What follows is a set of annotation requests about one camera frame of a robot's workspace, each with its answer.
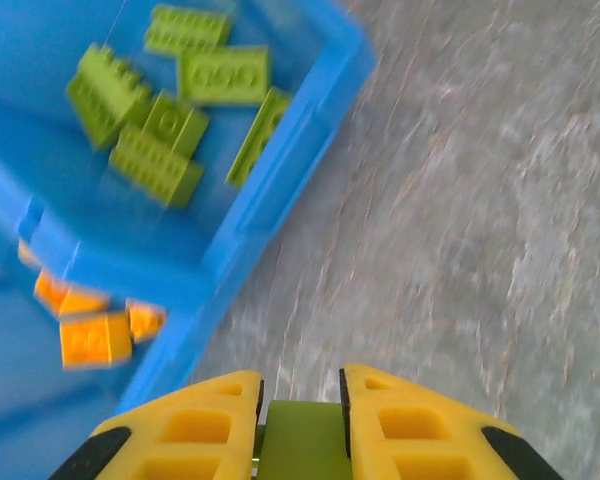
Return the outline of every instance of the green lego brick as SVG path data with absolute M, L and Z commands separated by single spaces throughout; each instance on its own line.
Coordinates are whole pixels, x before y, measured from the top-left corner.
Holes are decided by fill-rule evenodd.
M 187 49 L 204 49 L 227 43 L 231 23 L 226 15 L 193 8 L 158 5 L 145 35 L 148 51 L 179 56 Z
M 251 170 L 290 104 L 291 96 L 276 88 L 269 90 L 229 170 L 226 180 L 228 184 L 239 188 L 247 182 Z
M 78 73 L 71 79 L 67 96 L 94 150 L 112 146 L 122 122 L 111 115 L 97 92 L 85 81 L 84 75 Z
M 264 425 L 256 427 L 256 439 L 253 443 L 253 458 L 251 459 L 252 468 L 258 468 L 260 457 L 262 456 L 262 444 L 264 443 Z
M 109 165 L 168 207 L 186 207 L 203 172 L 133 124 L 120 132 Z
M 269 90 L 267 48 L 186 50 L 180 56 L 180 96 L 203 105 L 260 105 Z
M 142 130 L 151 133 L 173 152 L 190 158 L 208 125 L 207 115 L 161 92 Z
M 273 401 L 269 405 L 258 480 L 351 480 L 342 407 Z
M 129 64 L 104 46 L 91 45 L 78 65 L 85 81 L 97 92 L 111 116 L 142 125 L 151 108 L 151 89 Z

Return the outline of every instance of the black rubber pad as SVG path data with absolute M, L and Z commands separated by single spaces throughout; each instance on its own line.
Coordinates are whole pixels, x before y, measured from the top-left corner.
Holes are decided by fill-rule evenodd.
M 347 449 L 347 457 L 351 458 L 351 400 L 349 399 L 347 376 L 344 374 L 344 368 L 340 369 L 340 403 L 344 419 L 345 447 Z
M 264 402 L 264 380 L 260 380 L 260 393 L 258 394 L 258 405 L 256 406 L 256 420 L 260 418 L 262 403 Z
M 130 436 L 131 429 L 117 427 L 89 438 L 49 480 L 96 480 Z
M 523 438 L 497 427 L 485 427 L 482 434 L 520 480 L 564 480 Z

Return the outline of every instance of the gray floor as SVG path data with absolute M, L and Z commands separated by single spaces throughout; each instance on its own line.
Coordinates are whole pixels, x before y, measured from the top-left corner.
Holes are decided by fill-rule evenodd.
M 600 1 L 347 3 L 379 69 L 195 379 L 364 362 L 600 479 Z

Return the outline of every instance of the blue plastic bin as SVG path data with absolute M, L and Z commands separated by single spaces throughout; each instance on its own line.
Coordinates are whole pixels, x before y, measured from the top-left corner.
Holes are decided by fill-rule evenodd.
M 64 96 L 92 42 L 175 91 L 174 62 L 143 52 L 155 3 L 0 1 L 0 478 L 46 478 L 105 417 L 186 383 L 374 65 L 329 0 L 167 2 L 229 13 L 229 43 L 268 45 L 294 99 L 240 192 L 224 180 L 256 109 L 211 109 L 203 180 L 188 209 L 164 211 L 92 153 Z M 130 364 L 63 372 L 19 239 L 55 276 L 163 305 L 169 321 Z

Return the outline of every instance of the orange lego brick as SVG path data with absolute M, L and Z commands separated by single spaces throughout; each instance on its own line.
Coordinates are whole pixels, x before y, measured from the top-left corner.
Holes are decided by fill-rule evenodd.
M 33 254 L 29 246 L 22 240 L 18 242 L 18 258 L 20 261 L 32 268 L 40 268 L 42 264 L 40 260 Z
M 167 313 L 162 308 L 132 300 L 127 301 L 127 311 L 135 343 L 155 337 L 167 319 Z
M 69 285 L 41 271 L 34 294 L 38 300 L 57 316 L 104 310 L 109 306 L 109 296 Z
M 111 366 L 131 357 L 126 312 L 103 313 L 60 324 L 62 363 L 67 367 Z

